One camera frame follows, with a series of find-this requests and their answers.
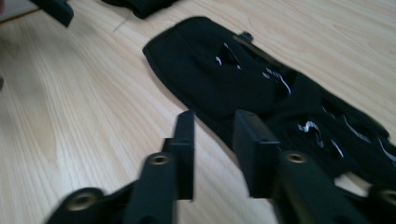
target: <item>wood grain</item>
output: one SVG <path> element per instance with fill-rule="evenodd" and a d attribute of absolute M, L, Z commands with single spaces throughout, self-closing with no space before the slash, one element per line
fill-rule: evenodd
<path fill-rule="evenodd" d="M 99 0 L 69 4 L 68 29 L 42 11 L 0 25 L 0 223 L 44 222 L 75 189 L 112 192 L 138 177 L 187 109 L 142 48 L 194 15 L 251 32 L 396 136 L 393 1 L 181 0 L 143 21 Z M 227 147 L 196 123 L 196 199 L 178 203 L 179 223 L 276 223 L 267 201 L 249 199 Z"/>

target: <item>table surface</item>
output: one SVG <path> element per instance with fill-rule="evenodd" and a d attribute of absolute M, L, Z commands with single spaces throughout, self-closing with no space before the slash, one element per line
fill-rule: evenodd
<path fill-rule="evenodd" d="M 396 135 L 394 1 L 181 0 L 145 20 L 99 0 L 69 4 L 68 29 L 43 11 L 0 24 L 0 223 L 41 223 L 73 190 L 138 178 L 187 110 L 142 48 L 195 15 L 249 31 Z M 229 149 L 198 119 L 195 131 L 195 200 L 178 203 L 179 223 L 276 223 L 271 204 L 249 199 Z"/>

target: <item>metal grommet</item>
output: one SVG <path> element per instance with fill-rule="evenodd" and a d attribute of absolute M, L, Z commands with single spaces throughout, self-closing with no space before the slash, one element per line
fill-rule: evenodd
<path fill-rule="evenodd" d="M 291 153 L 286 155 L 286 159 L 288 159 L 288 161 L 294 162 L 294 163 L 304 163 L 307 161 L 306 157 L 297 154 L 297 153 Z"/>
<path fill-rule="evenodd" d="M 84 192 L 76 195 L 67 204 L 66 208 L 70 211 L 81 211 L 89 208 L 96 203 L 98 198 L 91 192 Z"/>
<path fill-rule="evenodd" d="M 396 191 L 384 189 L 380 191 L 380 195 L 387 203 L 396 205 Z"/>
<path fill-rule="evenodd" d="M 166 156 L 155 156 L 150 160 L 151 164 L 164 165 L 169 162 L 169 158 Z"/>

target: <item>wooden table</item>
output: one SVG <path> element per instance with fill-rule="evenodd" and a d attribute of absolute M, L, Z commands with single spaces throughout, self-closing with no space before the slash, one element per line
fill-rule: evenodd
<path fill-rule="evenodd" d="M 138 178 L 187 109 L 142 48 L 194 15 L 249 31 L 396 135 L 394 1 L 181 0 L 143 21 L 99 0 L 69 4 L 68 29 L 42 11 L 0 24 L 0 223 L 40 223 L 75 189 Z M 179 223 L 276 223 L 227 150 L 197 119 L 195 200 L 178 203 Z"/>

